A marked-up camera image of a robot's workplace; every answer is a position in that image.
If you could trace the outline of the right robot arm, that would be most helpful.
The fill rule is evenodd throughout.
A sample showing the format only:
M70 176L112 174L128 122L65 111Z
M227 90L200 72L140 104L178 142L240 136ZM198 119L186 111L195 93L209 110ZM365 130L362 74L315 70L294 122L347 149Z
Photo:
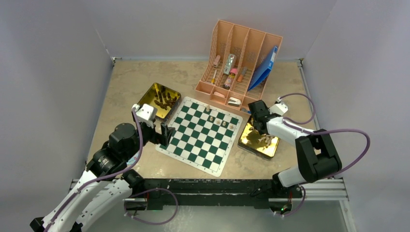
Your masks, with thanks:
M332 138L326 130L313 131L286 123L284 114L288 106L276 102L267 107L262 100L248 104L253 127L260 135L271 135L293 145L297 164L273 175L272 192L279 197L288 193L292 186L313 183L342 169Z

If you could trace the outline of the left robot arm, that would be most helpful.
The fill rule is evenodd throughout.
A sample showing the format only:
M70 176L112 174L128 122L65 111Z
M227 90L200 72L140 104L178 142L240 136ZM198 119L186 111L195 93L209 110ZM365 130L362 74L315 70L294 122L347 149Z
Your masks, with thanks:
M131 196L148 196L159 187L149 187L147 180L127 162L142 154L148 143L168 145L174 128L139 122L136 126L122 123L116 126L100 150L86 165L79 181L63 201L47 216L32 220L34 232L84 232L96 219L116 203Z

